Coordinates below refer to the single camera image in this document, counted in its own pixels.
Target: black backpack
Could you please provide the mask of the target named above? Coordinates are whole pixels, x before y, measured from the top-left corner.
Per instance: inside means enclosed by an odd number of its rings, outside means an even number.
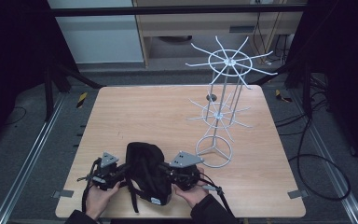
[[[155,145],[132,142],[127,145],[126,184],[131,193],[133,209],[139,213],[136,195],[154,204],[165,205],[172,196],[172,183],[159,167],[164,162],[161,149]]]

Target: human hand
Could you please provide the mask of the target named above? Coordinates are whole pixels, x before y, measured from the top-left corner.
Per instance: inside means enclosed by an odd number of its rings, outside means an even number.
[[[200,177],[203,178],[204,169],[201,167],[197,168],[200,171]],[[197,203],[202,201],[202,199],[204,199],[209,194],[209,191],[202,187],[205,185],[205,182],[199,181],[193,189],[187,191],[182,191],[176,185],[173,185],[173,189],[178,196],[184,198],[187,201],[188,205],[193,208]]]
[[[101,190],[95,185],[89,189],[86,200],[86,215],[97,220],[106,209],[110,199],[118,192],[120,182],[118,181],[112,189]]]

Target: wall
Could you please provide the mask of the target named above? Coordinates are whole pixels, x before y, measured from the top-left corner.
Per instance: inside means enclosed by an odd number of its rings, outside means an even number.
[[[48,3],[51,8],[132,7],[131,0],[48,0]],[[134,16],[62,17],[57,22],[80,67],[144,61]]]

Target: gray floor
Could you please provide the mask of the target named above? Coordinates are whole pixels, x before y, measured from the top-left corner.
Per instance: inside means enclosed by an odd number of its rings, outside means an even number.
[[[241,36],[222,36],[222,44],[233,49],[241,44]],[[213,38],[195,36],[193,43],[204,49],[213,51],[216,47]],[[167,43],[160,39],[154,40],[150,64],[146,69],[129,68],[110,73],[89,73],[89,78],[106,85],[165,85],[165,84],[206,84],[211,81],[209,69],[189,69],[184,63],[201,62],[205,55],[194,52],[188,42]],[[280,66],[277,61],[273,65],[258,65],[263,69]],[[259,79],[259,74],[252,73],[248,81]],[[301,113],[296,102],[288,103],[278,100],[276,90],[281,90],[284,97],[296,99],[300,90],[286,90],[281,75],[263,85],[268,106],[275,121],[289,118]],[[72,161],[76,154],[76,146],[81,140],[84,125],[87,124],[97,90],[70,78],[73,88],[69,93],[57,93],[55,99],[64,97],[62,109],[51,129],[34,165],[33,171],[13,208],[10,221],[16,223],[62,223],[55,216],[58,199],[51,198],[54,190],[63,188]],[[76,108],[77,100],[82,92],[87,92],[85,104]],[[315,104],[322,101],[322,95],[315,96]],[[303,153],[317,154],[319,151],[315,130],[323,140],[334,162],[345,172],[351,181],[351,196],[358,203],[358,158],[351,156],[349,145],[336,123],[334,115],[327,112],[328,105],[322,106],[313,114],[312,130],[308,130],[301,148]],[[21,170],[33,143],[36,140],[45,118],[44,88],[42,85],[23,92],[18,98],[16,108],[8,118],[0,133],[0,205],[7,196],[12,183]],[[278,128],[280,134],[299,133],[305,126],[301,119],[293,124]],[[301,134],[281,135],[287,158],[296,155]],[[300,189],[306,189],[300,181],[296,162],[291,166]],[[336,188],[324,162],[315,159],[301,160],[301,171],[307,182],[322,194],[337,197]],[[272,219],[272,223],[358,223],[350,219],[349,210],[344,202],[330,202],[310,192],[304,198],[307,214],[299,219]],[[250,223],[267,223],[265,218],[250,218]]]

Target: black sleeve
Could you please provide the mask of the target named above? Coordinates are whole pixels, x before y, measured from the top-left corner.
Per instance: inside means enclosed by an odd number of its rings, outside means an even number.
[[[201,202],[197,203],[191,210],[191,217],[197,224],[238,224],[238,220],[226,211],[212,194],[206,196]]]
[[[66,219],[65,224],[96,224],[94,219],[90,218],[86,214],[75,210],[71,216]]]

